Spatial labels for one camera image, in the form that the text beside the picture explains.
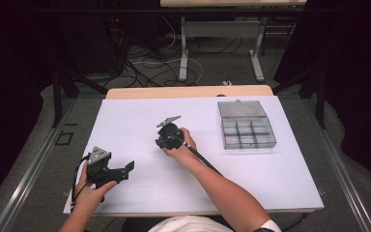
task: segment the black curtain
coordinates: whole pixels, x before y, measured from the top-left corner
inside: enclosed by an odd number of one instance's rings
[[[16,1],[0,1],[0,185],[42,109],[51,73]]]
[[[327,55],[326,99],[345,127],[342,150],[371,171],[371,1],[308,0],[306,7],[334,9],[345,2],[341,16],[300,19],[275,80],[286,83]],[[335,31],[344,15],[346,27]]]

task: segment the desk leg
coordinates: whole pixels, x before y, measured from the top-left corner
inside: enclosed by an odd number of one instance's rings
[[[264,82],[264,75],[261,70],[260,62],[258,60],[258,53],[261,49],[261,42],[264,37],[265,27],[267,25],[267,18],[262,17],[260,26],[258,27],[257,31],[257,38],[255,42],[254,50],[249,50],[249,55],[251,57],[252,67],[254,68],[255,78],[258,82]]]
[[[180,63],[179,80],[186,80],[188,51],[186,49],[186,19],[182,16],[182,61]]]

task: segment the table surface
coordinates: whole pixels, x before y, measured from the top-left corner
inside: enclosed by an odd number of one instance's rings
[[[161,0],[161,7],[254,7],[305,5],[306,0]]]
[[[224,150],[217,102],[260,101],[276,138],[272,149]],[[94,146],[112,153],[109,168],[135,161],[129,178],[105,196],[95,216],[158,217],[215,215],[198,182],[155,143],[156,125],[175,123],[191,131],[198,151],[226,178],[241,185],[269,212],[324,208],[279,99],[268,86],[205,86],[113,89],[102,102],[84,155]],[[70,200],[65,205],[70,213]]]

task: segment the right hand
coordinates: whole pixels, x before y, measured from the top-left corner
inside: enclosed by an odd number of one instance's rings
[[[195,144],[194,139],[192,139],[192,137],[189,133],[189,130],[187,130],[185,128],[180,128],[180,130],[183,132],[183,134],[185,136],[185,142],[188,143],[192,148],[197,150],[197,145]],[[166,148],[163,148],[162,150],[167,156],[172,157],[176,160],[182,160],[184,158],[198,159],[197,157],[194,156],[194,154],[192,154],[188,150],[188,148],[184,144],[182,144],[182,146],[180,146],[180,148],[177,149],[177,150],[169,150],[169,149],[166,149]]]

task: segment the black cable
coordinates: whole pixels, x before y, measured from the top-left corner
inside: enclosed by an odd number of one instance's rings
[[[303,213],[302,216],[300,217],[300,219],[298,221],[296,221],[294,224],[284,228],[282,231],[283,232],[286,232],[292,228],[294,228],[295,226],[297,226],[298,224],[302,223],[305,221],[305,219],[309,216],[309,213]]]
[[[213,167],[208,160],[206,160],[200,153],[197,152],[197,150],[195,150],[193,147],[191,147],[191,145],[189,145],[188,143],[186,143],[185,141],[183,141],[181,138],[177,137],[176,135],[173,135],[171,133],[167,133],[168,135],[174,137],[175,139],[179,140],[180,142],[182,142],[187,148],[188,150],[194,154],[194,156],[196,156],[198,159],[200,159],[204,164],[206,164],[208,167],[210,167],[210,169],[212,169],[213,171],[215,171],[216,173],[218,173],[219,175],[222,176],[222,174],[215,169],[215,167]]]
[[[106,231],[106,229],[116,220],[117,218],[114,218],[114,219],[112,219],[107,225],[106,225],[106,227],[104,227],[104,229],[103,229],[103,232],[105,232]]]
[[[76,186],[76,180],[77,180],[77,172],[79,171],[79,168],[80,168],[80,165],[82,164],[82,162],[84,160],[88,160],[90,157],[90,154],[87,155],[86,157],[83,157],[80,162],[77,164],[76,168],[74,169],[74,174],[73,174],[73,182],[71,184],[71,211],[73,210],[73,207],[74,207],[74,204],[75,204],[75,201],[76,201],[76,197],[74,197],[75,195],[75,186]]]

